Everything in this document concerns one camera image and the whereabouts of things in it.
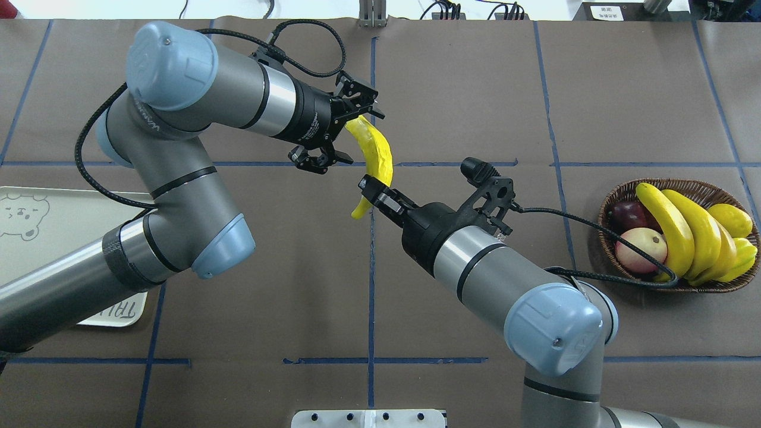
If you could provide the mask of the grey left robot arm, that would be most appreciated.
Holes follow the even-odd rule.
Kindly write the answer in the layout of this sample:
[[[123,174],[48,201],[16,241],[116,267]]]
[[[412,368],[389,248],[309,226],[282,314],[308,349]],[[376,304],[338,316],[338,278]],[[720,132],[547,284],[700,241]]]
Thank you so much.
[[[133,295],[192,270],[219,275],[255,249],[244,214],[199,138],[212,124],[294,144],[288,159],[325,174],[353,159],[334,148],[353,119],[384,118],[378,91],[319,73],[267,40],[154,21],[135,35],[126,81],[88,119],[74,163],[90,186],[141,208],[102,238],[2,286],[2,362]]]

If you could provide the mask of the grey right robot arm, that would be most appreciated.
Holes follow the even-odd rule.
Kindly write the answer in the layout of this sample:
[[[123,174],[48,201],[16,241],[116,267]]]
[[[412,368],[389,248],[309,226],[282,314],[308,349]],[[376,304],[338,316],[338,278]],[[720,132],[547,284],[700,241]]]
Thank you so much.
[[[545,270],[495,235],[513,209],[510,178],[475,173],[476,191],[453,210],[417,206],[377,178],[364,198],[402,228],[402,246],[460,303],[502,334],[526,363],[522,427],[705,427],[705,422],[600,403],[603,356],[619,317],[612,301],[578,273]]]

